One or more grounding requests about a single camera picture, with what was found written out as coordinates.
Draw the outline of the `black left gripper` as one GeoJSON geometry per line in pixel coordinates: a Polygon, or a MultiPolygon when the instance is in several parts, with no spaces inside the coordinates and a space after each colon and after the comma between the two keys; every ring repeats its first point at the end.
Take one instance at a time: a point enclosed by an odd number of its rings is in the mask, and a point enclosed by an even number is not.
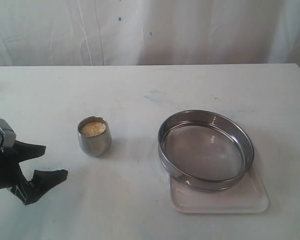
{"type": "Polygon", "coordinates": [[[64,182],[68,177],[65,169],[35,170],[30,181],[24,176],[19,163],[42,157],[45,152],[44,145],[17,140],[13,149],[0,149],[0,190],[8,189],[27,206],[36,203],[49,190],[64,182]]]}

